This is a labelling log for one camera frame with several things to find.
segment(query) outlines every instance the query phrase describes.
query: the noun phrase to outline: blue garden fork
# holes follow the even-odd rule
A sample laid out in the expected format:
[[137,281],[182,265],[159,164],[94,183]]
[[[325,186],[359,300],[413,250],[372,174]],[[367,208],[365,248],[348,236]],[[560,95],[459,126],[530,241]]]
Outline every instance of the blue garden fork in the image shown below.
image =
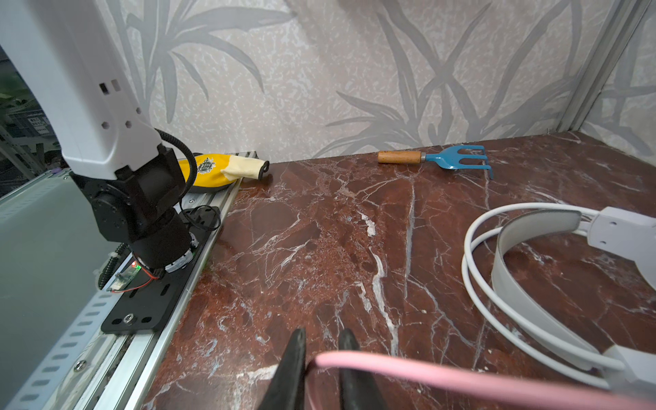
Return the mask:
[[[481,150],[483,155],[460,154],[460,150]],[[470,165],[460,163],[463,159],[482,159],[485,165]],[[454,145],[439,154],[426,154],[419,151],[381,151],[378,153],[378,162],[387,164],[419,164],[433,161],[444,169],[487,169],[490,179],[494,179],[485,147],[482,145]]]

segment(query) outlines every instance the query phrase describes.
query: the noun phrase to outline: red marble surface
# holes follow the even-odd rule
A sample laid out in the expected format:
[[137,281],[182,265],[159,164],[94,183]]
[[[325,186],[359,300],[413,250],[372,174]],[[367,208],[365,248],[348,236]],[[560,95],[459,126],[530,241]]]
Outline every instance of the red marble surface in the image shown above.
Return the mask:
[[[578,133],[483,145],[494,180],[433,163],[379,165],[366,154],[274,164],[265,181],[242,185],[143,408],[254,409],[297,327],[307,329],[308,359],[335,349],[348,327],[370,352],[571,382],[473,307],[460,272],[465,231],[488,209],[528,201],[656,216],[656,169]],[[485,274],[493,246],[475,254]],[[656,292],[632,262],[574,235],[519,245],[506,261],[532,297],[598,349],[615,342],[656,353]],[[319,379],[324,407],[337,408],[337,372]],[[393,409],[506,408],[377,380]]]

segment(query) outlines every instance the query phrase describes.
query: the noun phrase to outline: blue fork head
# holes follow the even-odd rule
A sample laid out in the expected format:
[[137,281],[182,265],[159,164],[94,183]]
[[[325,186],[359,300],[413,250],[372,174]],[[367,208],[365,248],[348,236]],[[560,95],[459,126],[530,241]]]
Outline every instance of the blue fork head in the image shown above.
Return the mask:
[[[481,150],[483,155],[460,154],[460,150]],[[482,159],[485,165],[461,164],[460,161],[466,158]],[[439,154],[426,154],[426,160],[433,161],[444,169],[487,169],[490,172],[490,179],[494,179],[492,167],[490,167],[485,154],[485,147],[482,145],[454,145]]]

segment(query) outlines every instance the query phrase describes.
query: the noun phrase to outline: wooden handle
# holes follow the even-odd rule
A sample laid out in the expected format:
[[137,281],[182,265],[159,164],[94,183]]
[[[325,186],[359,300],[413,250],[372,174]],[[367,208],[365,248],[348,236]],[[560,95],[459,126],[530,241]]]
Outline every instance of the wooden handle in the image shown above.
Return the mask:
[[421,163],[421,152],[381,151],[378,153],[378,162],[383,164],[419,164]]

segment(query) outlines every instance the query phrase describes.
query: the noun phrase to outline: wall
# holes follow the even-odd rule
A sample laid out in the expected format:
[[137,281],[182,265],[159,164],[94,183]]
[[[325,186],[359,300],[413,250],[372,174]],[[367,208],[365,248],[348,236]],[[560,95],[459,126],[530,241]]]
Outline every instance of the wall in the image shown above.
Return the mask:
[[271,161],[545,133],[612,0],[97,0],[152,123]]
[[652,1],[581,131],[656,165],[656,2]]

